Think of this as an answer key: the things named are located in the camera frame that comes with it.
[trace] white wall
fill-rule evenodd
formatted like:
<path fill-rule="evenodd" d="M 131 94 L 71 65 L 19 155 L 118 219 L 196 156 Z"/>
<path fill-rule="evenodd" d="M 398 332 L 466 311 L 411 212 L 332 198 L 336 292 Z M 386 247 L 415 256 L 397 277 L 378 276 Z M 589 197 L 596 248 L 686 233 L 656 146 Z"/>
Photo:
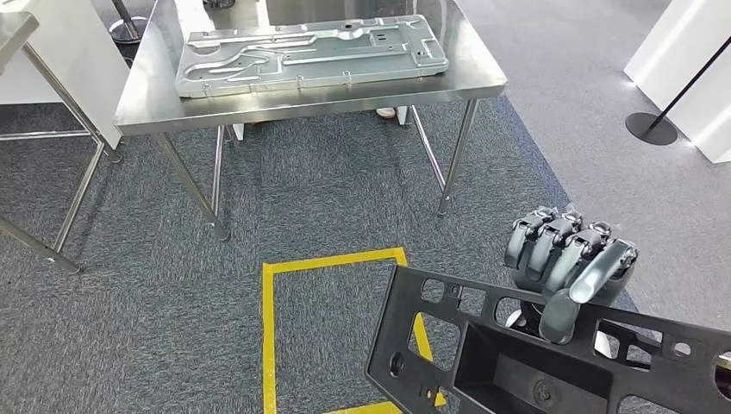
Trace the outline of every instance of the white wall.
<path fill-rule="evenodd" d="M 731 0 L 673 0 L 624 72 L 659 108 L 667 104 L 731 35 Z M 731 50 L 668 118 L 713 162 L 731 160 Z"/>
<path fill-rule="evenodd" d="M 74 96 L 104 138 L 116 147 L 112 123 L 129 69 L 89 0 L 15 0 L 0 10 L 26 10 L 39 27 L 28 43 Z M 41 75 L 19 53 L 0 76 L 0 104 L 58 102 Z"/>

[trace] yellow tape square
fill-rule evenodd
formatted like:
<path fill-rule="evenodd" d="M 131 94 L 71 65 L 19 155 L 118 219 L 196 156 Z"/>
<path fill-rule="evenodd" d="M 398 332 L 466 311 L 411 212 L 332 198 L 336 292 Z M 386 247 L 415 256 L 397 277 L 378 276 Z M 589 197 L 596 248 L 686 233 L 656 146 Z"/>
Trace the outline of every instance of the yellow tape square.
<path fill-rule="evenodd" d="M 363 253 L 340 254 L 337 256 L 286 261 L 282 263 L 262 263 L 261 316 L 264 338 L 261 346 L 261 365 L 263 371 L 261 388 L 264 393 L 264 414 L 277 413 L 277 379 L 275 373 L 277 364 L 274 346 L 274 274 L 386 259 L 394 259 L 398 265 L 406 266 L 406 253 L 404 253 L 403 248 L 385 248 Z M 424 322 L 420 314 L 416 315 L 414 321 L 414 336 L 419 354 L 423 358 L 432 361 L 432 350 L 429 347 L 427 331 L 424 329 Z M 435 403 L 436 405 L 445 404 L 444 397 L 441 394 L 437 394 Z M 328 414 L 397 414 L 399 412 L 400 410 L 391 402 L 383 402 L 331 411 Z"/>

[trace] aluminum plate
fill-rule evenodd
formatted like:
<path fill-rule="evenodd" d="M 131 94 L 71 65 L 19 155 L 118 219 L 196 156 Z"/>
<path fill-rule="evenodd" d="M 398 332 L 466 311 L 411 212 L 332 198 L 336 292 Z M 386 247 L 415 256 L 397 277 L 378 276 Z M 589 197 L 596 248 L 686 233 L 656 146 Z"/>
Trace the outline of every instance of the aluminum plate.
<path fill-rule="evenodd" d="M 176 86 L 213 97 L 418 78 L 449 61 L 424 16 L 191 33 Z"/>

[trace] shoe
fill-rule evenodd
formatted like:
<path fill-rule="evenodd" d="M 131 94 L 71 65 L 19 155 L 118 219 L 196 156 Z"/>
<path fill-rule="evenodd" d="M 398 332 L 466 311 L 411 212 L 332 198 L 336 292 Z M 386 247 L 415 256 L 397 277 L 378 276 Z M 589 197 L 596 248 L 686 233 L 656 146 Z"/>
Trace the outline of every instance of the shoe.
<path fill-rule="evenodd" d="M 378 108 L 376 113 L 384 119 L 391 119 L 396 116 L 396 110 L 393 108 Z"/>

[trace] metal pole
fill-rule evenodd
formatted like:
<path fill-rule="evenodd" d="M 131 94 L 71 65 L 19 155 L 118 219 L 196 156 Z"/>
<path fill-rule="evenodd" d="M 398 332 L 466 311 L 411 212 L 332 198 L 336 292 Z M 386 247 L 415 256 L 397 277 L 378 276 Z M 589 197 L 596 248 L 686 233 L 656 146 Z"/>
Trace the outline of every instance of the metal pole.
<path fill-rule="evenodd" d="M 216 134 L 216 161 L 213 167 L 213 194 L 210 197 L 210 206 L 213 214 L 218 217 L 218 201 L 221 195 L 221 160 L 223 156 L 223 135 L 226 127 L 220 125 Z"/>
<path fill-rule="evenodd" d="M 5 230 L 20 243 L 34 250 L 40 257 L 51 261 L 52 263 L 56 263 L 68 273 L 74 274 L 78 273 L 78 271 L 81 270 L 81 267 L 79 267 L 77 264 L 68 260 L 61 254 L 55 252 L 52 248 L 43 244 L 43 242 L 29 235 L 28 233 L 2 217 L 0 217 L 0 229 Z"/>
<path fill-rule="evenodd" d="M 41 138 L 77 138 L 89 136 L 89 131 L 44 131 L 19 132 L 16 134 L 0 134 L 0 141 L 39 140 Z"/>
<path fill-rule="evenodd" d="M 127 11 L 127 7 L 125 7 L 124 3 L 122 3 L 122 0 L 112 0 L 112 3 L 115 6 L 116 12 L 119 13 L 119 16 L 121 17 L 122 21 L 124 22 L 124 26 L 127 28 L 127 31 L 129 32 L 130 39 L 139 40 L 140 33 L 137 31 L 137 27 L 134 25 L 134 22 L 132 21 L 132 16 L 129 15 L 129 12 Z"/>
<path fill-rule="evenodd" d="M 447 181 L 444 184 L 444 191 L 441 193 L 439 209 L 437 210 L 437 214 L 440 216 L 444 216 L 447 213 L 447 205 L 452 199 L 452 187 L 454 186 L 454 180 L 457 178 L 459 162 L 462 161 L 462 151 L 465 149 L 467 137 L 470 134 L 472 124 L 475 120 L 475 112 L 477 111 L 478 103 L 479 101 L 477 99 L 467 101 L 465 116 L 462 118 L 462 125 L 459 127 L 459 135 L 457 136 L 457 143 L 454 146 L 452 163 L 449 164 Z"/>
<path fill-rule="evenodd" d="M 94 141 L 101 142 L 104 145 L 104 153 L 109 156 L 109 160 L 113 163 L 117 163 L 122 160 L 122 157 L 114 149 L 112 149 L 109 144 L 106 143 L 106 140 L 104 140 L 102 133 L 100 133 L 97 127 L 94 126 L 94 122 L 92 122 L 91 119 L 89 119 L 89 117 L 84 113 L 84 110 L 82 110 L 81 107 L 78 106 L 78 103 L 73 98 L 71 93 L 61 84 L 61 81 L 56 78 L 56 75 L 51 72 L 51 68 L 46 65 L 46 62 L 41 59 L 39 54 L 28 43 L 23 46 L 23 52 L 26 56 L 28 56 L 30 62 L 33 63 L 33 66 L 35 66 L 36 69 L 38 69 L 38 72 L 41 73 L 41 75 L 48 82 L 48 84 L 51 85 L 53 90 L 59 94 L 59 97 L 66 105 L 66 108 L 68 108 L 68 110 L 76 118 L 78 123 L 80 123 L 87 131 L 89 131 L 89 134 L 92 138 L 94 138 Z"/>
<path fill-rule="evenodd" d="M 193 202 L 201 210 L 206 221 L 213 227 L 213 231 L 216 232 L 218 239 L 222 242 L 228 241 L 228 238 L 231 236 L 231 232 L 225 230 L 223 226 L 221 226 L 221 223 L 219 223 L 218 217 L 216 217 L 216 214 L 210 208 L 208 201 L 206 201 L 206 198 L 201 192 L 201 189 L 198 187 L 198 184 L 196 184 L 196 181 L 193 179 L 191 172 L 188 171 L 185 163 L 180 158 L 180 154 L 178 154 L 178 151 L 172 145 L 170 138 L 168 138 L 167 134 L 165 133 L 153 134 L 153 138 L 158 143 L 160 149 L 162 149 L 162 152 L 163 154 L 165 154 L 165 157 L 167 157 L 167 160 L 170 161 L 172 168 L 175 170 L 178 178 L 180 178 L 180 181 L 183 183 L 183 187 L 191 196 Z"/>
<path fill-rule="evenodd" d="M 655 127 L 658 126 L 658 124 L 660 123 L 660 121 L 662 121 L 662 119 L 665 118 L 665 116 L 667 115 L 668 112 L 670 112 L 670 110 L 672 109 L 672 107 L 675 106 L 675 104 L 678 103 L 678 101 L 680 100 L 680 98 L 682 98 L 683 95 L 685 95 L 685 93 L 691 87 L 693 87 L 693 85 L 711 67 L 711 65 L 713 65 L 713 62 L 715 62 L 715 60 L 718 59 L 719 56 L 721 56 L 721 54 L 723 53 L 724 50 L 726 50 L 726 48 L 728 47 L 729 44 L 731 44 L 731 36 L 729 36 L 728 39 L 726 39 L 726 42 L 723 43 L 721 45 L 721 47 L 717 51 L 715 51 L 714 55 L 711 56 L 710 59 L 706 62 L 706 64 L 703 65 L 703 67 L 701 68 L 701 70 L 698 71 L 698 73 L 696 73 L 696 76 L 694 76 L 693 79 L 691 79 L 690 82 L 688 82 L 688 84 L 685 86 L 685 88 L 683 88 L 683 90 L 680 91 L 680 93 L 674 99 L 672 99 L 672 102 L 670 102 L 670 104 L 667 105 L 667 108 L 665 108 L 665 110 L 663 110 L 660 113 L 660 115 L 658 115 L 658 117 L 655 119 L 655 121 L 650 124 L 650 126 L 647 128 L 648 130 L 649 129 L 654 129 Z"/>
<path fill-rule="evenodd" d="M 429 164 L 432 166 L 432 170 L 434 170 L 434 175 L 436 176 L 436 180 L 439 183 L 439 189 L 444 191 L 444 176 L 441 174 L 441 168 L 439 167 L 439 162 L 436 160 L 436 157 L 434 156 L 434 151 L 432 151 L 432 146 L 429 144 L 429 138 L 427 138 L 427 133 L 424 131 L 424 126 L 422 125 L 422 119 L 419 118 L 419 113 L 416 112 L 416 107 L 414 105 L 411 105 L 409 107 L 411 109 L 411 115 L 414 117 L 414 123 L 416 124 L 416 130 L 419 131 L 419 137 L 422 139 L 422 145 L 424 146 L 424 149 L 427 151 L 427 157 L 429 158 Z"/>
<path fill-rule="evenodd" d="M 89 184 L 91 184 L 91 179 L 94 178 L 94 172 L 97 170 L 103 151 L 104 144 L 102 142 L 97 142 L 97 151 L 94 153 L 94 157 L 91 159 L 89 166 L 86 167 L 84 177 L 81 178 L 81 185 L 78 187 L 78 190 L 76 190 L 76 195 L 71 201 L 71 207 L 69 207 L 69 210 L 66 213 L 66 218 L 64 219 L 63 224 L 61 224 L 59 235 L 56 237 L 56 242 L 53 244 L 53 250 L 58 253 L 61 253 L 61 250 L 64 248 L 66 238 L 71 231 L 73 222 L 76 220 L 78 209 L 81 207 L 81 203 L 84 202 L 86 191 L 89 190 Z"/>

